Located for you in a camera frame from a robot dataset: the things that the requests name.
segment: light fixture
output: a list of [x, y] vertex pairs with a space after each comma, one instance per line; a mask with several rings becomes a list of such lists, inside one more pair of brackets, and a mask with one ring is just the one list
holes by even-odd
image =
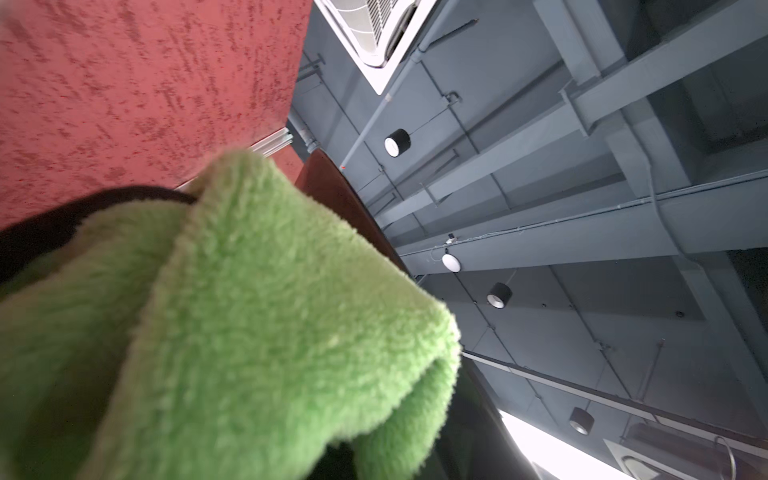
[[445, 249], [445, 254], [442, 256], [442, 264], [453, 273], [459, 272], [462, 269], [461, 262], [458, 261], [458, 258], [448, 253], [447, 248]]
[[488, 303], [490, 303], [491, 306], [495, 306], [499, 309], [507, 306], [507, 302], [509, 302], [509, 300], [512, 298], [512, 290], [507, 286], [507, 283], [512, 280], [512, 277], [515, 276], [517, 272], [518, 269], [515, 269], [515, 271], [512, 272], [512, 275], [509, 277], [509, 280], [504, 283], [497, 282], [494, 284], [494, 286], [491, 287], [491, 290], [486, 296]]
[[571, 412], [571, 417], [568, 419], [568, 422], [577, 432], [582, 435], [589, 435], [589, 432], [592, 431], [592, 426], [594, 425], [594, 417], [586, 410], [576, 407], [574, 408], [574, 411]]
[[411, 147], [411, 136], [402, 128], [393, 131], [384, 139], [384, 148], [390, 157], [397, 157]]

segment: gray steel beam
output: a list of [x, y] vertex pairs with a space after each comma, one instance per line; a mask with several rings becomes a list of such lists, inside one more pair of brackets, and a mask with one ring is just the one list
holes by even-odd
[[768, 335], [741, 277], [724, 252], [702, 253], [694, 259], [707, 269], [710, 282], [725, 302], [737, 329], [757, 358], [765, 376], [768, 372]]
[[[601, 78], [607, 68], [626, 63], [598, 0], [535, 0], [534, 6], [578, 84]], [[622, 111], [601, 123], [605, 141], [635, 195], [649, 193], [644, 157], [654, 166], [658, 190], [690, 186], [690, 176], [648, 100], [642, 98], [624, 109], [627, 116], [637, 119], [636, 130]]]
[[542, 385], [580, 396], [583, 399], [588, 399], [592, 402], [600, 403], [631, 415], [636, 415], [650, 422], [658, 422], [661, 425], [676, 429], [680, 432], [685, 432], [689, 435], [695, 435], [701, 439], [709, 440], [710, 442], [712, 442], [715, 437], [721, 436], [728, 440], [728, 445], [733, 449], [768, 459], [768, 442], [764, 439], [756, 439], [738, 432], [688, 419], [673, 413], [665, 412], [664, 410], [655, 409], [654, 407], [647, 406], [643, 403], [603, 393], [599, 390], [581, 386], [545, 373], [536, 372], [535, 370], [513, 365], [511, 363], [500, 362], [478, 353], [464, 351], [462, 352], [462, 355], [468, 359], [473, 359], [476, 362], [484, 363], [485, 365], [490, 365], [505, 372], [521, 376], [532, 382], [541, 383]]
[[446, 197], [544, 145], [580, 130], [582, 121], [592, 125], [765, 35], [768, 35], [767, 3], [738, 0], [718, 5], [674, 37], [572, 98], [574, 108], [565, 103], [552, 108], [424, 190], [382, 212], [376, 221], [385, 226], [412, 214], [429, 205], [431, 197]]
[[765, 373], [737, 328], [737, 322], [723, 296], [710, 279], [706, 267], [682, 257], [675, 256], [673, 260], [707, 319], [707, 325], [720, 342], [733, 373], [750, 397], [757, 415], [763, 425], [768, 426], [768, 383]]
[[721, 2], [573, 102], [593, 123], [768, 35], [764, 0]]
[[[768, 170], [660, 194], [672, 234], [688, 253], [768, 247]], [[442, 245], [444, 237], [433, 237]], [[429, 248], [400, 247], [412, 275], [445, 273]], [[571, 217], [459, 238], [462, 270], [676, 255], [648, 198]]]

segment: green fleece fabric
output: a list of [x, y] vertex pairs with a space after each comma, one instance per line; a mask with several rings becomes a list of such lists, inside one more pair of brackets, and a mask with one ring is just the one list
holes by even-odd
[[0, 287], [0, 477], [305, 478], [350, 441], [410, 478], [458, 368], [450, 312], [271, 161], [131, 202]]

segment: cable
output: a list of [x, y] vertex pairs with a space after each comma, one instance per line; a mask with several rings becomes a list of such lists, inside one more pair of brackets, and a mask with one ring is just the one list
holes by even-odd
[[439, 117], [439, 116], [440, 116], [440, 114], [441, 114], [442, 112], [444, 112], [444, 111], [448, 110], [450, 107], [451, 107], [451, 106], [449, 105], [448, 107], [445, 107], [445, 108], [443, 108], [441, 111], [439, 111], [439, 112], [437, 112], [436, 114], [434, 114], [434, 115], [432, 116], [432, 118], [430, 118], [429, 120], [427, 120], [427, 121], [426, 121], [426, 122], [424, 122], [423, 124], [419, 125], [419, 126], [418, 126], [418, 127], [417, 127], [417, 128], [414, 130], [414, 131], [412, 131], [412, 132], [408, 133], [408, 135], [413, 135], [413, 134], [414, 134], [414, 133], [416, 133], [416, 132], [417, 132], [417, 131], [418, 131], [418, 130], [421, 128], [421, 127], [423, 127], [424, 125], [427, 125], [429, 122], [431, 122], [431, 121], [435, 120], [437, 117]]
[[[619, 114], [621, 115], [621, 118], [624, 119], [624, 122], [627, 124], [627, 127], [631, 130], [632, 127], [629, 125], [627, 118], [624, 116], [624, 112], [619, 110]], [[680, 246], [680, 244], [677, 242], [677, 239], [672, 234], [672, 230], [669, 228], [669, 225], [667, 225], [667, 221], [664, 219], [664, 215], [661, 214], [661, 208], [659, 207], [659, 200], [656, 196], [656, 187], [654, 186], [654, 166], [650, 162], [650, 156], [648, 155], [648, 152], [645, 149], [645, 146], [640, 141], [638, 141], [637, 144], [640, 146], [640, 149], [643, 152], [641, 157], [643, 158], [643, 162], [645, 162], [645, 171], [647, 173], [647, 181], [648, 181], [648, 195], [650, 197], [650, 204], [653, 206], [654, 212], [656, 213], [656, 218], [659, 220], [659, 223], [661, 223], [661, 227], [664, 229], [664, 232], [667, 234], [667, 237], [669, 237], [669, 240], [672, 243], [672, 247], [674, 247], [674, 249], [677, 251], [677, 255], [680, 258], [698, 266], [702, 271], [704, 271], [704, 267], [700, 263], [690, 258], [688, 255], [686, 255], [685, 252], [683, 252], [683, 248]]]
[[[594, 383], [593, 390], [597, 390], [598, 386], [600, 386], [600, 381], [603, 379], [603, 374], [605, 373], [605, 367], [608, 365], [608, 362], [603, 362], [603, 368], [600, 369], [600, 375], [598, 375], [597, 382]], [[584, 407], [584, 411], [586, 412], [589, 410], [589, 406], [592, 405], [592, 399], [587, 400], [587, 406]]]
[[515, 275], [517, 275], [517, 274], [518, 274], [518, 269], [515, 269], [515, 271], [514, 271], [514, 272], [512, 272], [512, 275], [510, 275], [510, 276], [509, 276], [509, 280], [507, 280], [506, 282], [504, 282], [504, 284], [505, 284], [505, 285], [508, 285], [508, 284], [509, 284], [509, 283], [512, 281], [512, 279], [513, 279], [513, 278], [515, 278]]
[[442, 245], [435, 245], [434, 247], [432, 247], [432, 248], [430, 248], [430, 249], [429, 249], [429, 258], [430, 258], [430, 260], [432, 260], [432, 261], [433, 261], [433, 262], [435, 262], [435, 263], [437, 263], [437, 260], [435, 260], [435, 258], [432, 256], [432, 251], [433, 251], [435, 248], [440, 248], [440, 247], [442, 247]]
[[[730, 480], [736, 480], [736, 457], [733, 456], [733, 450], [730, 449], [730, 445], [728, 445], [726, 439], [718, 435], [715, 437], [712, 448], [715, 450], [715, 453], [717, 453], [717, 443], [719, 440], [723, 441], [723, 445], [728, 451], [728, 458], [730, 460]], [[725, 480], [725, 477], [723, 477], [723, 469], [720, 467], [720, 460], [717, 459], [717, 455], [715, 455], [715, 462], [717, 463], [717, 473], [720, 474], [720, 480]]]

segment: pendant light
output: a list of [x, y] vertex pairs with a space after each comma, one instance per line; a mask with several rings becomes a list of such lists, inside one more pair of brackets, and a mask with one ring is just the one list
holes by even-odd
[[451, 270], [453, 273], [460, 272], [462, 270], [462, 263], [458, 261], [458, 258], [448, 253], [448, 249], [445, 249], [445, 254], [442, 256], [442, 264], [445, 268]]
[[582, 435], [589, 435], [589, 432], [592, 431], [592, 427], [594, 426], [594, 417], [586, 410], [576, 407], [574, 411], [571, 412], [571, 417], [568, 419], [568, 422], [577, 432]]
[[[598, 381], [594, 384], [595, 389], [597, 389], [600, 385], [600, 381], [603, 379], [603, 374], [605, 373], [605, 367], [607, 365], [608, 361], [606, 360], [603, 363], [602, 370], [600, 370]], [[571, 424], [574, 430], [581, 433], [582, 435], [589, 435], [589, 432], [592, 431], [592, 427], [594, 426], [594, 417], [589, 412], [587, 412], [590, 405], [592, 405], [592, 401], [588, 400], [587, 405], [583, 409], [578, 407], [574, 408], [573, 412], [571, 412], [571, 417], [568, 419], [568, 423]]]
[[446, 103], [445, 108], [437, 112], [435, 115], [432, 116], [432, 118], [430, 118], [423, 124], [419, 125], [419, 127], [416, 128], [411, 133], [408, 133], [402, 128], [398, 128], [397, 130], [393, 131], [391, 134], [387, 135], [387, 137], [384, 139], [384, 149], [386, 150], [386, 153], [388, 153], [390, 157], [398, 157], [402, 152], [408, 150], [411, 147], [411, 135], [416, 133], [416, 131], [421, 127], [435, 120], [438, 117], [438, 115], [448, 110], [454, 103], [456, 103], [457, 101], [461, 101], [461, 98], [454, 91], [443, 96], [443, 99], [445, 100], [445, 103]]
[[494, 306], [498, 309], [502, 309], [507, 306], [507, 302], [509, 302], [509, 300], [512, 298], [512, 290], [509, 288], [509, 286], [507, 286], [507, 283], [512, 280], [512, 277], [515, 276], [517, 272], [518, 269], [515, 269], [515, 271], [512, 272], [512, 275], [509, 277], [509, 280], [504, 283], [497, 282], [494, 284], [494, 286], [491, 287], [491, 290], [486, 296], [486, 299], [488, 300], [488, 303], [491, 304], [491, 306]]

